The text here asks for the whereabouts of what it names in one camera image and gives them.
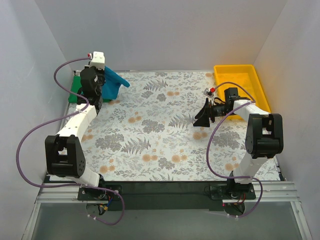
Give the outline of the blue t shirt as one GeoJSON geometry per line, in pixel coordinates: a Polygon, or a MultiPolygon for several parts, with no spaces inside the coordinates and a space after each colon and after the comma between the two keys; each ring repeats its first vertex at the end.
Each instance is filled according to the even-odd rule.
{"type": "Polygon", "coordinates": [[[126,81],[124,78],[119,76],[116,72],[114,72],[107,66],[104,67],[104,77],[105,83],[102,86],[101,94],[104,101],[116,100],[121,86],[125,86],[126,88],[130,87],[130,83],[128,81],[126,81]]]}

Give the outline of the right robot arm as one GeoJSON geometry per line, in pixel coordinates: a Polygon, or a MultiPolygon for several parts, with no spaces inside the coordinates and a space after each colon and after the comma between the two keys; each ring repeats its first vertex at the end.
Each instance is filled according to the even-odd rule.
{"type": "Polygon", "coordinates": [[[215,102],[215,88],[206,88],[204,106],[195,116],[195,127],[208,128],[217,117],[224,120],[230,115],[238,115],[247,122],[244,140],[245,154],[239,166],[225,177],[225,182],[210,185],[207,192],[214,200],[254,199],[252,182],[261,166],[280,154],[284,148],[283,118],[278,113],[269,113],[256,106],[251,95],[240,96],[239,87],[229,87],[224,91],[224,100],[215,102]]]}

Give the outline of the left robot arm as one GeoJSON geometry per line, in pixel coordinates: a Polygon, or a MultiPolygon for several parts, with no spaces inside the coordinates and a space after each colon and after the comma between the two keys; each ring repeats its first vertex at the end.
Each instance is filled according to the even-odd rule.
{"type": "Polygon", "coordinates": [[[56,135],[49,135],[45,139],[46,166],[50,175],[68,178],[77,184],[90,186],[89,194],[95,200],[101,200],[106,196],[106,187],[100,183],[101,176],[86,166],[81,140],[102,108],[105,74],[102,69],[88,66],[79,75],[82,95],[77,98],[75,115],[56,135]],[[82,97],[88,99],[87,107],[82,97]]]}

